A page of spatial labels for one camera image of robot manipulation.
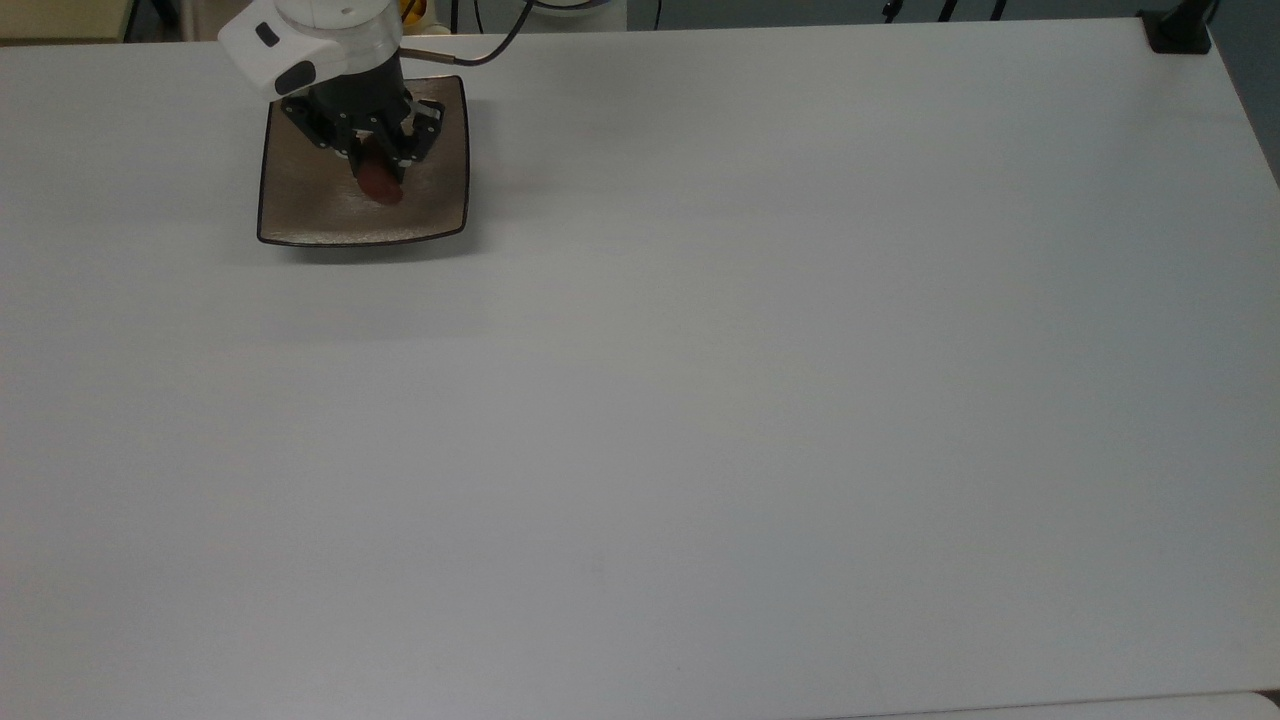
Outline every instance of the table surface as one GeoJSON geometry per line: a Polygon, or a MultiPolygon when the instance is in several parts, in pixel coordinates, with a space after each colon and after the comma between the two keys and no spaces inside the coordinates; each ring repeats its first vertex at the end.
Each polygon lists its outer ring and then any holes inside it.
{"type": "Polygon", "coordinates": [[[1082,702],[896,715],[897,720],[1280,720],[1275,703],[1253,693],[1082,702]]]}
{"type": "Polygon", "coordinates": [[[47,42],[120,42],[134,0],[5,0],[0,8],[0,45],[47,42]]]}
{"type": "Polygon", "coordinates": [[[6,720],[1280,685],[1280,192],[1216,54],[530,36],[465,79],[467,231],[306,251],[253,240],[219,47],[0,50],[6,720]]]}

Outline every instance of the brown plate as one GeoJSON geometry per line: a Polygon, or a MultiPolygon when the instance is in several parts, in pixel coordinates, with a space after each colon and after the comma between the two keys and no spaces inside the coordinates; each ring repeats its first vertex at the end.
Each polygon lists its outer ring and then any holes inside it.
{"type": "Polygon", "coordinates": [[[404,199],[379,205],[356,186],[344,158],[319,150],[271,104],[262,152],[257,238],[297,247],[398,245],[444,237],[467,224],[471,150],[457,76],[404,81],[413,97],[444,105],[440,137],[404,170],[404,199]]]}

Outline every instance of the white tabletop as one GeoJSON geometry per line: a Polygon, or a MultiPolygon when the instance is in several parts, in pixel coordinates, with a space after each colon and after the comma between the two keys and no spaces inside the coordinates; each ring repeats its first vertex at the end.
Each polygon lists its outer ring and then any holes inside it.
{"type": "Polygon", "coordinates": [[[216,46],[0,50],[5,720],[1280,685],[1280,192],[1216,54],[530,36],[465,77],[468,229],[300,251],[216,46]]]}

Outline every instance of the red object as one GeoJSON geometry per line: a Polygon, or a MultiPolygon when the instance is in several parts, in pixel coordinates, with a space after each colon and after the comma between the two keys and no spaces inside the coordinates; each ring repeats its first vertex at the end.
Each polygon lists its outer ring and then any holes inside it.
{"type": "Polygon", "coordinates": [[[364,140],[360,169],[356,170],[356,184],[370,200],[381,205],[396,205],[404,199],[392,161],[383,147],[372,137],[364,140]]]}

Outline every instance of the cable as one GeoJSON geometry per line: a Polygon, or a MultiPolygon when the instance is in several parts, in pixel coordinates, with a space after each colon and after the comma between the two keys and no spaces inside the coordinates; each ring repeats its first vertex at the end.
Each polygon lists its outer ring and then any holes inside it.
{"type": "Polygon", "coordinates": [[[520,28],[525,27],[525,20],[529,19],[529,13],[534,9],[534,1],[535,0],[525,0],[525,9],[520,12],[520,19],[516,20],[515,26],[512,26],[511,32],[507,33],[507,37],[502,38],[502,42],[493,49],[493,53],[489,53],[484,58],[454,58],[453,55],[445,55],[444,53],[415,50],[412,47],[401,47],[401,58],[408,58],[410,60],[426,60],[428,63],[442,63],[445,65],[462,65],[463,68],[475,68],[489,63],[498,55],[502,55],[502,51],[511,45],[512,40],[516,40],[517,35],[520,35],[520,28]]]}
{"type": "Polygon", "coordinates": [[[884,24],[893,22],[893,18],[902,12],[902,0],[888,0],[884,3],[884,8],[881,14],[884,15],[884,24]]]}

